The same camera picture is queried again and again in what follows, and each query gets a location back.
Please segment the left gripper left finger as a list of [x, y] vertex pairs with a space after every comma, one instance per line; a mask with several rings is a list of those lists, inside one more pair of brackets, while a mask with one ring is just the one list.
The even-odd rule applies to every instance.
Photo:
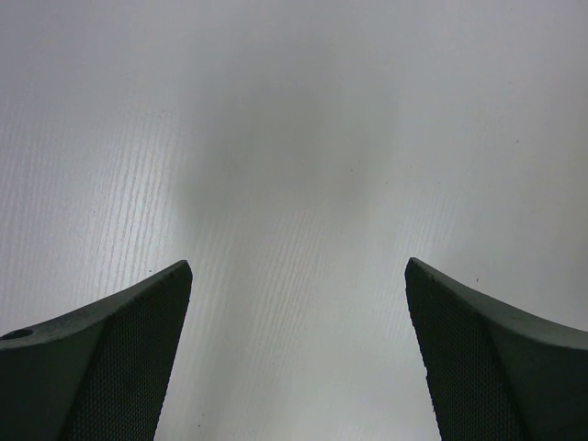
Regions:
[[4, 440], [152, 440], [192, 284], [179, 261], [1, 338]]

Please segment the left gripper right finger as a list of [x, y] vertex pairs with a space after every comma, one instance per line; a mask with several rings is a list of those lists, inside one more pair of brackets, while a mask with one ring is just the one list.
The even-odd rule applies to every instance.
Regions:
[[468, 288], [417, 258], [404, 276], [442, 439], [586, 439], [585, 331]]

